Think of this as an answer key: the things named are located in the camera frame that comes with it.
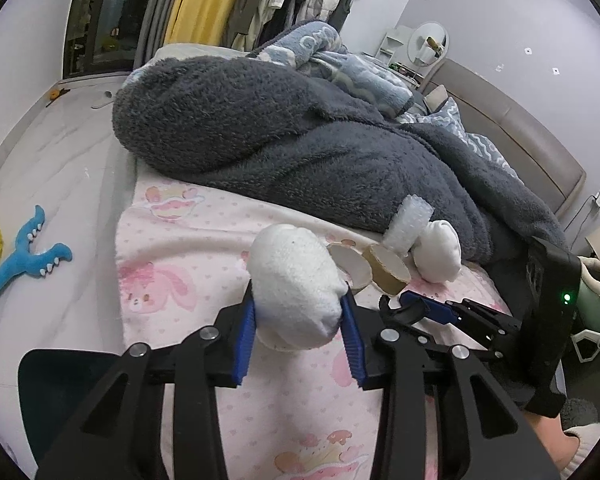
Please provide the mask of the person's right hand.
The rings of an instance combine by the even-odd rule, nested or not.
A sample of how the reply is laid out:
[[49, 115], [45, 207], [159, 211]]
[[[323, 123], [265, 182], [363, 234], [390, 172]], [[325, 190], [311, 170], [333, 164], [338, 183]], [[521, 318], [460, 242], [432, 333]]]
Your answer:
[[523, 411], [522, 414], [543, 443], [557, 469], [565, 469], [578, 452], [579, 438], [564, 433], [562, 419], [559, 415], [549, 418], [526, 411]]

